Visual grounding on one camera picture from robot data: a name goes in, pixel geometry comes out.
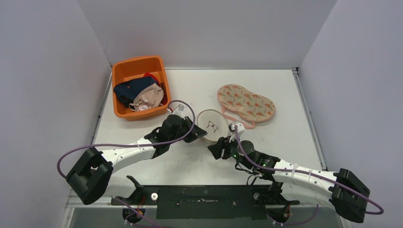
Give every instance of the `screw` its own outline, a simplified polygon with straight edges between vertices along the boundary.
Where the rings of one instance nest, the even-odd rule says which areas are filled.
[[[258,200],[259,197],[260,197],[260,193],[256,192],[255,194],[253,194],[253,198],[254,198],[255,200]]]
[[[153,201],[156,201],[156,200],[158,199],[158,194],[157,194],[157,193],[151,194],[151,199],[152,199]]]

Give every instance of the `metal bracket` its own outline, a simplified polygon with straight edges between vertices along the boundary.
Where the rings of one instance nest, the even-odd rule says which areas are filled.
[[[322,170],[327,170],[327,166],[326,166],[326,163],[325,163],[325,158],[324,158],[323,153],[322,153],[322,148],[320,147],[319,139],[317,137],[317,133],[316,133],[315,126],[314,126],[314,122],[312,121],[311,112],[309,111],[307,102],[305,100],[304,93],[302,91],[301,83],[299,81],[298,70],[297,70],[296,67],[292,67],[291,70],[292,70],[292,74],[294,76],[295,84],[297,85],[297,90],[298,90],[298,93],[299,93],[299,97],[301,98],[301,102],[302,102],[302,106],[304,108],[305,116],[307,117],[309,129],[311,130],[312,138],[314,140],[314,144],[315,144],[317,155],[319,157],[320,165],[322,166]]]
[[[64,210],[62,222],[60,228],[69,228],[71,224],[71,219],[73,218],[74,208],[66,208]]]

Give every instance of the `pink eye mask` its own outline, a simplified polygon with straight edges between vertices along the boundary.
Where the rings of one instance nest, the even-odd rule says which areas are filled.
[[[276,112],[276,107],[270,99],[255,94],[240,85],[222,86],[217,92],[217,97],[222,104],[221,112],[225,118],[232,121],[237,120],[224,114],[228,109],[252,123],[252,125],[243,123],[246,129],[254,128],[255,123],[269,120]]]

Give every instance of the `carrot print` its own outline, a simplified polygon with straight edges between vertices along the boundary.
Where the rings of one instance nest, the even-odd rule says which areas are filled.
[[[249,115],[252,115],[252,116],[256,117],[255,114],[252,111],[247,111],[247,113],[249,113]]]
[[[252,100],[252,99],[250,98],[250,94],[244,94],[243,96],[246,97],[246,98],[249,98],[249,100]]]
[[[265,104],[265,106],[273,111],[273,108],[271,107],[271,105]]]
[[[258,113],[256,113],[256,115],[266,116],[266,115],[264,115],[262,112],[258,112]]]

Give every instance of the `eyeglasses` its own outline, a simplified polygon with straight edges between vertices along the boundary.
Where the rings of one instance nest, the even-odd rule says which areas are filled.
[[[214,133],[215,133],[216,130],[218,130],[217,125],[215,125],[215,124],[214,124],[213,122],[211,122],[211,121],[209,121],[209,125],[207,125],[207,128],[209,128],[209,127],[212,127],[212,128],[213,128]]]

